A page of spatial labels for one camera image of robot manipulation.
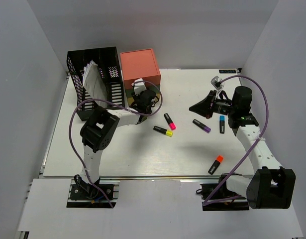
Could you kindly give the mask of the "yellow bottom drawer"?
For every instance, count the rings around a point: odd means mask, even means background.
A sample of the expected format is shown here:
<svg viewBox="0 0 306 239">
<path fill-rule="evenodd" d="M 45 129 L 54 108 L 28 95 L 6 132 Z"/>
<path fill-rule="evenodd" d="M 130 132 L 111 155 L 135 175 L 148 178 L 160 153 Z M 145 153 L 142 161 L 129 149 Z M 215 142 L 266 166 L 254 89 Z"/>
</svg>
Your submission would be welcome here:
<svg viewBox="0 0 306 239">
<path fill-rule="evenodd" d="M 156 103 L 158 103 L 160 101 L 160 94 L 157 93 L 154 97 L 154 101 L 152 102 L 153 105 L 155 105 Z M 129 106 L 131 106 L 133 103 L 135 102 L 135 99 L 133 98 L 133 96 L 127 98 L 127 103 Z"/>
</svg>

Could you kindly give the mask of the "green drawer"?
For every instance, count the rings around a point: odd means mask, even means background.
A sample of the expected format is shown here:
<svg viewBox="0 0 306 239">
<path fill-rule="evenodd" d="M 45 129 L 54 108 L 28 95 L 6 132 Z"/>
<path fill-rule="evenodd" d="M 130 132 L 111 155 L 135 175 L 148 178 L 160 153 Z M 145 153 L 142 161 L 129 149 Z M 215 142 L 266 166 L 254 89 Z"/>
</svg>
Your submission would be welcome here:
<svg viewBox="0 0 306 239">
<path fill-rule="evenodd" d="M 160 97 L 160 85 L 157 85 L 156 87 L 149 85 L 146 87 L 146 89 L 150 89 L 152 91 L 154 91 L 158 97 Z M 126 93 L 126 97 L 127 98 L 132 98 L 132 94 L 134 93 L 134 88 L 130 88 L 130 89 L 126 89 L 125 90 Z"/>
</svg>

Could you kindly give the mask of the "purple black highlighter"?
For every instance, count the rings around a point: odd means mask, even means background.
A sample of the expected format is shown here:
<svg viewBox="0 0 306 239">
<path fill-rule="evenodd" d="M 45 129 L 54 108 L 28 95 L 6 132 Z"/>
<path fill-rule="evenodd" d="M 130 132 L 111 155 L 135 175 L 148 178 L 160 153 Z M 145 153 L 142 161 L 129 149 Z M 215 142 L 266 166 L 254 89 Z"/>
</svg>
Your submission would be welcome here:
<svg viewBox="0 0 306 239">
<path fill-rule="evenodd" d="M 206 126 L 205 124 L 198 121 L 197 119 L 193 120 L 193 124 L 196 125 L 197 127 L 199 127 L 200 129 L 202 129 L 203 131 L 207 132 L 207 133 L 210 133 L 210 131 L 211 131 L 210 127 Z"/>
</svg>

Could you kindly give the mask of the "coral top drawer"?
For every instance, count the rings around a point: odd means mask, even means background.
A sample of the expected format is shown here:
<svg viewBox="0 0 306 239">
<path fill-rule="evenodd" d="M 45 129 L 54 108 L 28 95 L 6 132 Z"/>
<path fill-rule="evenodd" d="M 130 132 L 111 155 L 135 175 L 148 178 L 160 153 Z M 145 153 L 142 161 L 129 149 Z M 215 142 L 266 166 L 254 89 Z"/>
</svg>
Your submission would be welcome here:
<svg viewBox="0 0 306 239">
<path fill-rule="evenodd" d="M 132 83 L 134 83 L 135 80 L 143 79 L 144 81 L 148 81 L 153 83 L 154 85 L 160 85 L 161 82 L 161 75 L 153 75 L 148 77 L 133 77 L 133 78 L 123 78 L 123 83 L 126 89 L 132 88 Z"/>
</svg>

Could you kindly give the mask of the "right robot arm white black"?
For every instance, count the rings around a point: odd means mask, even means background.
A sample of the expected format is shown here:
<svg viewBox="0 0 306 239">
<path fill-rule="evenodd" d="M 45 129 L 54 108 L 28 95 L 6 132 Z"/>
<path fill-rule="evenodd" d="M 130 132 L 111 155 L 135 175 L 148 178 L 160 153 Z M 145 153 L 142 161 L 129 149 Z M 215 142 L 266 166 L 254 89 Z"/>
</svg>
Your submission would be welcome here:
<svg viewBox="0 0 306 239">
<path fill-rule="evenodd" d="M 238 86 L 231 100 L 217 98 L 213 90 L 189 108 L 206 119 L 214 113 L 226 115 L 229 127 L 246 151 L 243 160 L 249 158 L 254 170 L 251 179 L 237 174 L 234 169 L 223 174 L 218 185 L 205 198 L 204 206 L 220 201 L 213 198 L 217 192 L 227 200 L 243 197 L 252 209 L 287 209 L 291 205 L 296 175 L 272 155 L 262 137 L 263 131 L 250 112 L 251 102 L 252 90 Z"/>
</svg>

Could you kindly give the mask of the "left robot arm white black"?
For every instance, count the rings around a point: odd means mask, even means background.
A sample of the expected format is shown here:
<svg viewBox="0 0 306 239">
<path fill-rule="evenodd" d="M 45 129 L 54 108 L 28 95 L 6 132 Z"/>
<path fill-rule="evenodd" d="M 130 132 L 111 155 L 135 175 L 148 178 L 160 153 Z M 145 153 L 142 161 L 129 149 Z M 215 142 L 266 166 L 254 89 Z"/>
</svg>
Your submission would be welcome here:
<svg viewBox="0 0 306 239">
<path fill-rule="evenodd" d="M 134 102 L 126 110 L 107 110 L 97 107 L 83 125 L 80 136 L 84 146 L 83 169 L 75 176 L 75 182 L 83 195 L 92 199 L 99 192 L 99 167 L 103 150 L 110 144 L 118 127 L 137 125 L 152 113 L 155 101 L 159 100 L 152 90 L 133 95 Z"/>
</svg>

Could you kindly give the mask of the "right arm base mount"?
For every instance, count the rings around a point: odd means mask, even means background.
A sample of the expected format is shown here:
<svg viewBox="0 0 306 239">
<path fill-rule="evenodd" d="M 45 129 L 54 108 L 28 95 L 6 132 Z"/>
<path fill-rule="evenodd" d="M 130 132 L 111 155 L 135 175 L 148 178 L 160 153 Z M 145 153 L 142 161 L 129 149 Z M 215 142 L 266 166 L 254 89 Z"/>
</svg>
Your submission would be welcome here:
<svg viewBox="0 0 306 239">
<path fill-rule="evenodd" d="M 209 194 L 215 189 L 218 183 L 203 183 L 200 184 L 199 188 L 196 190 L 196 194 L 201 196 L 202 201 L 205 201 Z M 203 211 L 249 211 L 248 202 L 244 197 L 240 197 L 237 199 L 230 199 L 230 197 L 239 197 L 235 192 L 231 192 L 226 189 L 226 186 L 222 186 L 209 200 L 210 202 L 213 200 L 225 199 L 225 201 L 216 202 L 213 204 L 209 204 L 207 206 L 203 206 Z"/>
</svg>

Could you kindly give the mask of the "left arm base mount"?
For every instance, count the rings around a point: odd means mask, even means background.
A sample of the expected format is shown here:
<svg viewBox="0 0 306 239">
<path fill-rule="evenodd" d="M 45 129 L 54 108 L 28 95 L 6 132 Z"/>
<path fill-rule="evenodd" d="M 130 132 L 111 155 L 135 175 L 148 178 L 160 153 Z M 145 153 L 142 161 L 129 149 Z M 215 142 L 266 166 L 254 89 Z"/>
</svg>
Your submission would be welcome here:
<svg viewBox="0 0 306 239">
<path fill-rule="evenodd" d="M 103 192 L 95 188 L 89 182 L 82 180 L 79 174 L 74 176 L 69 188 L 67 208 L 94 208 L 112 209 L 117 203 L 119 185 L 116 183 L 100 184 L 100 180 L 95 185 Z"/>
</svg>

